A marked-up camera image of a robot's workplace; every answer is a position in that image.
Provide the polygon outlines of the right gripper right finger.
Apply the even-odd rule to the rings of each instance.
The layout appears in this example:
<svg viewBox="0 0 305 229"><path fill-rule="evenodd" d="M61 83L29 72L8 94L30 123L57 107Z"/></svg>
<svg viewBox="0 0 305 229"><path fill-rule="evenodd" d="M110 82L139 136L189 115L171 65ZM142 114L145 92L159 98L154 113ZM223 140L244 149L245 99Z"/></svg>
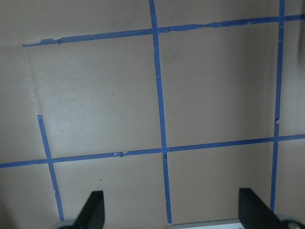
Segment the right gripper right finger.
<svg viewBox="0 0 305 229"><path fill-rule="evenodd" d="M278 229L279 218L250 189L240 188L238 218L245 229Z"/></svg>

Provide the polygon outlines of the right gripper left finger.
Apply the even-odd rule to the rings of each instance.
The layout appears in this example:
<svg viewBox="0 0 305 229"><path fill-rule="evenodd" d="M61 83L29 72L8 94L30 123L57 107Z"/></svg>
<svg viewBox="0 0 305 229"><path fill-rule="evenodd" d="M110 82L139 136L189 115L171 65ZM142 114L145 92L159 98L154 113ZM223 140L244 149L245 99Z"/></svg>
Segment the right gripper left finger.
<svg viewBox="0 0 305 229"><path fill-rule="evenodd" d="M74 229L102 229L105 223L105 208L103 191L93 191L78 217Z"/></svg>

